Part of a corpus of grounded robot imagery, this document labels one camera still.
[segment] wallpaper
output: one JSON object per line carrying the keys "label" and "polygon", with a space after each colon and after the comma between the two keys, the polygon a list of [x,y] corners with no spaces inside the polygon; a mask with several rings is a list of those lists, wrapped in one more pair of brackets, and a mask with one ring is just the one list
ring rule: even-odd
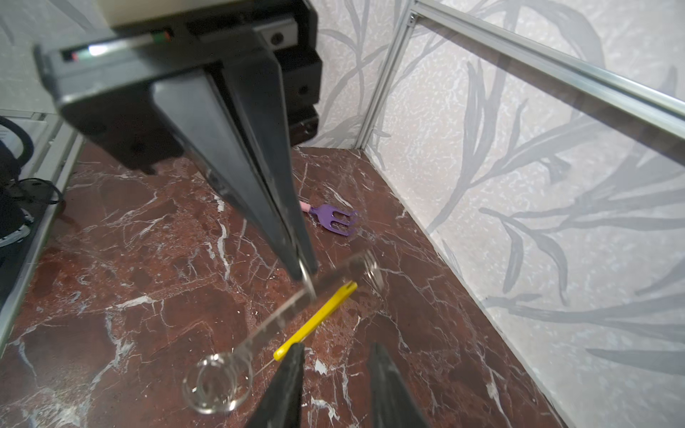
{"label": "wallpaper", "polygon": [[305,146],[354,146],[403,0],[312,0],[323,61],[319,133]]}
{"label": "wallpaper", "polygon": [[[563,3],[463,10],[683,93],[685,39],[649,51],[629,33],[653,42],[658,27],[626,27],[625,42],[597,30],[639,22],[644,9],[652,23],[682,20],[679,5],[607,1],[585,15]],[[419,27],[369,157],[569,424],[684,426],[683,142],[459,34]],[[663,56],[636,60],[653,55]]]}
{"label": "wallpaper", "polygon": [[94,0],[2,0],[0,109],[55,113],[38,81],[34,43],[103,27]]}

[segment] marble floor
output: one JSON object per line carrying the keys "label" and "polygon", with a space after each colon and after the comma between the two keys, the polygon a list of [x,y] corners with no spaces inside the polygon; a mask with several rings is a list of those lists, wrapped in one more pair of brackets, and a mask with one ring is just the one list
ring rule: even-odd
{"label": "marble floor", "polygon": [[[371,426],[375,341],[434,427],[562,426],[363,153],[295,149],[292,162],[304,201],[361,215],[352,238],[306,219],[321,271],[371,248],[386,282],[382,296],[358,289],[307,338],[303,426]],[[146,176],[88,145],[66,200],[0,360],[0,425],[242,427],[277,364],[229,415],[188,409],[180,383],[297,289],[265,241],[185,158]]]}

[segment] metal rail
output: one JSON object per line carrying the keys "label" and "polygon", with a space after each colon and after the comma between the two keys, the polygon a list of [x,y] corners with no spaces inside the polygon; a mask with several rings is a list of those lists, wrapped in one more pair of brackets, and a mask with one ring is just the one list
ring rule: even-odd
{"label": "metal rail", "polygon": [[[541,45],[434,0],[411,1],[408,14],[410,16],[416,14],[439,23],[642,121],[677,137],[685,138],[685,101]],[[396,33],[396,39],[393,40],[391,46],[406,45],[405,38],[408,39],[408,36],[404,34],[402,36],[402,40],[399,40]],[[388,58],[384,63],[384,69],[356,141],[356,148],[365,149],[369,143],[371,131],[387,97],[387,87],[392,81],[395,74],[394,68],[399,64],[402,53],[403,49],[389,49]]]}

